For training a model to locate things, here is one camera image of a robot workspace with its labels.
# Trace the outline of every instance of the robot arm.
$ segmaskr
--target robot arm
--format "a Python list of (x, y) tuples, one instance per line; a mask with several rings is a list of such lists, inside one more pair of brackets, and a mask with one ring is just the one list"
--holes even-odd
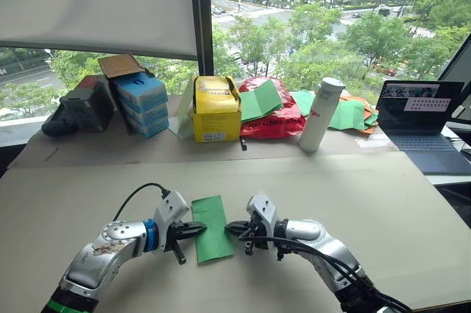
[(112, 221), (78, 252), (64, 273), (42, 313), (91, 313), (126, 261), (149, 251), (173, 250), (179, 264), (186, 263), (178, 240), (194, 237), (206, 229), (201, 222), (183, 223), (188, 205), (170, 191), (155, 210), (154, 219)]
[(278, 260), (285, 254), (299, 254), (312, 263), (344, 312), (411, 312), (400, 302), (377, 291), (353, 254), (321, 223), (311, 219), (280, 221), (275, 206), (263, 195), (250, 199), (247, 212), (249, 221), (231, 222), (226, 226), (229, 232), (246, 242), (247, 255), (252, 255), (253, 247), (276, 247)]

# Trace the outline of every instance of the yellow box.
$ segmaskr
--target yellow box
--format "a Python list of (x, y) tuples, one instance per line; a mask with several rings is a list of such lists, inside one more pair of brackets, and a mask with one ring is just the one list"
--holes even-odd
[(241, 97), (232, 77), (199, 76), (193, 81), (196, 142), (238, 140)]

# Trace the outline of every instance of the laptop screen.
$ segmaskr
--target laptop screen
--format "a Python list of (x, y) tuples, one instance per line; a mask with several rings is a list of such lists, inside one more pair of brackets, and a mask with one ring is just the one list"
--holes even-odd
[(399, 133), (440, 133), (456, 109), (462, 82), (385, 81), (378, 124)]

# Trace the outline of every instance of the laptop keyboard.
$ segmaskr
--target laptop keyboard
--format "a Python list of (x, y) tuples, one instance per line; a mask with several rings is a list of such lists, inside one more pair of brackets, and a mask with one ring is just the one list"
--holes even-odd
[(453, 145), (441, 136), (389, 135), (402, 151), (455, 151)]

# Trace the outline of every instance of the glass window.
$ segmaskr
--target glass window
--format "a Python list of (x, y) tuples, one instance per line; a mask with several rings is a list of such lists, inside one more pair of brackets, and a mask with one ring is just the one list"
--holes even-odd
[(471, 0), (211, 1), (216, 74), (337, 77), (373, 104), (384, 80), (436, 80), (471, 30)]
[[(55, 111), (59, 98), (89, 74), (101, 74), (99, 57), (109, 54), (50, 49), (0, 48), (0, 146), (25, 142)], [(169, 94), (181, 94), (197, 74), (196, 61), (139, 57), (165, 82)]]

